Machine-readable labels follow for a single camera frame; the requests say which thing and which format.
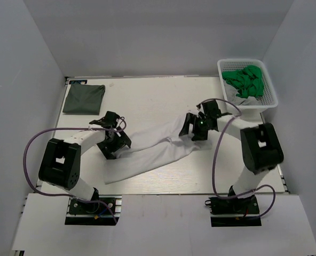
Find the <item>white t shirt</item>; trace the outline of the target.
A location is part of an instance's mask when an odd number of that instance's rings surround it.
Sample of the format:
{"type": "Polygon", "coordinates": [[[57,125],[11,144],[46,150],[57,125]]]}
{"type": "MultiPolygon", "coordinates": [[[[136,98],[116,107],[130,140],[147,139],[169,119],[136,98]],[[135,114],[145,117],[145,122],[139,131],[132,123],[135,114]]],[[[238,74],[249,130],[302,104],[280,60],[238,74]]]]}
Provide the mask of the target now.
{"type": "Polygon", "coordinates": [[[104,183],[110,184],[132,178],[147,171],[176,162],[194,151],[209,150],[212,141],[192,141],[191,132],[179,136],[189,110],[171,121],[130,135],[132,145],[115,153],[115,159],[104,165],[104,183]]]}

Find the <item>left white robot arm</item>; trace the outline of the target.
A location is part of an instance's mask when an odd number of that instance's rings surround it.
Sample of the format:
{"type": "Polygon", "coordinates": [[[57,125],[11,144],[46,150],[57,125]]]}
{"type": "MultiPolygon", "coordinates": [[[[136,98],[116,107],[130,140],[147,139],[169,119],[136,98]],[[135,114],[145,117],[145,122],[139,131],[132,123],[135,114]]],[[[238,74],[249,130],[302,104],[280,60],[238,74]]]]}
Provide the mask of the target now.
{"type": "Polygon", "coordinates": [[[82,200],[89,213],[99,209],[100,199],[96,188],[80,178],[81,157],[97,146],[107,160],[116,159],[116,152],[131,147],[131,140],[121,124],[124,117],[108,111],[104,117],[90,122],[92,128],[80,129],[67,139],[49,140],[40,165],[41,181],[57,186],[69,195],[82,200]]]}

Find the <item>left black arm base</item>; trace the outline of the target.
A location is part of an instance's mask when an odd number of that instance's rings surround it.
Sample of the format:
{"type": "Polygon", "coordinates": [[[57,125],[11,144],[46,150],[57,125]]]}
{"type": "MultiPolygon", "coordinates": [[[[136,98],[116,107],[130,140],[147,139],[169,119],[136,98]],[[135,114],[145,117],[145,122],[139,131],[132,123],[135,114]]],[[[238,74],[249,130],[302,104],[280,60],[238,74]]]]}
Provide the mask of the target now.
{"type": "MultiPolygon", "coordinates": [[[[122,206],[122,196],[100,196],[99,199],[106,203],[119,220],[122,206]]],[[[76,199],[70,199],[65,217],[68,226],[115,226],[116,223],[107,209],[101,203],[86,204],[76,199]]]]}

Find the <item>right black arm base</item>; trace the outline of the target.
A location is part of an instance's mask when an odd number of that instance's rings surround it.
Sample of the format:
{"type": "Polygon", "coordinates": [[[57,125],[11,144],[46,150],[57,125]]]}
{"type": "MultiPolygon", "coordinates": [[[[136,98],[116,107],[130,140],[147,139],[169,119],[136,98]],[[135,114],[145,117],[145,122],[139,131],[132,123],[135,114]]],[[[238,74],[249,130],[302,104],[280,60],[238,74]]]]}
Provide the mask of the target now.
{"type": "Polygon", "coordinates": [[[255,196],[230,200],[209,197],[205,206],[210,208],[212,227],[260,227],[260,211],[255,196]]]}

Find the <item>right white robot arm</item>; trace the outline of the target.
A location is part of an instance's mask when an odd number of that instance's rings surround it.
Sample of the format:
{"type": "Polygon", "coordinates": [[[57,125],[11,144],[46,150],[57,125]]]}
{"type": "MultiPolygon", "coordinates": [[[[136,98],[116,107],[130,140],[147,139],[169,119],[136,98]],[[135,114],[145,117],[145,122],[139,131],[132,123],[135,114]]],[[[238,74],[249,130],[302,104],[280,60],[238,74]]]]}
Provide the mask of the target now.
{"type": "Polygon", "coordinates": [[[260,182],[267,173],[283,162],[284,154],[271,123],[256,124],[242,120],[242,111],[237,106],[234,106],[238,112],[236,115],[223,113],[218,107],[219,101],[218,98],[204,100],[197,105],[197,114],[187,113],[179,136],[191,133],[192,141],[206,141],[210,130],[220,133],[212,162],[213,172],[224,135],[240,140],[244,168],[239,178],[227,196],[214,191],[217,198],[228,200],[229,208],[239,213],[247,207],[247,198],[263,188],[260,182]]]}

